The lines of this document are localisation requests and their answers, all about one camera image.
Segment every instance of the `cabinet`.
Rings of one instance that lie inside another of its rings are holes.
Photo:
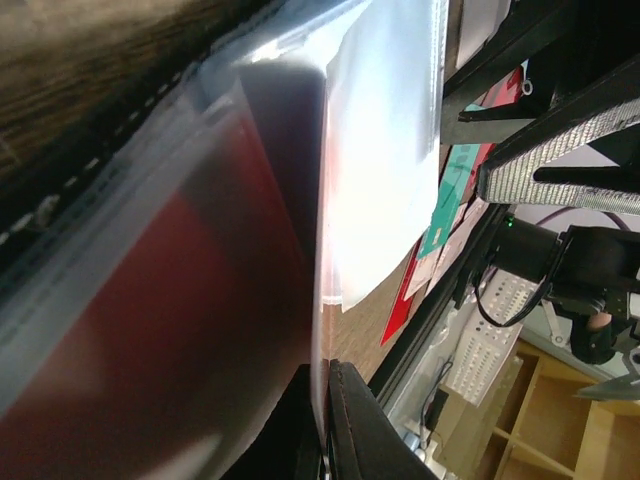
[[[525,343],[518,356],[476,480],[640,480],[640,406],[576,398],[595,381]]]

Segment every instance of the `teal paper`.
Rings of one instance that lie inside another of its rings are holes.
[[[469,105],[466,110],[482,110],[482,107]],[[479,144],[454,145],[451,148],[438,189],[438,204],[431,215],[431,225],[422,237],[418,259],[447,242],[479,150]]]

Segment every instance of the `white perforated panel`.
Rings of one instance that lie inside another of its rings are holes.
[[[482,305],[504,323],[524,307],[536,285],[498,270],[482,295]],[[479,405],[515,345],[522,323],[510,328],[489,325],[476,308],[462,332],[447,386]]]

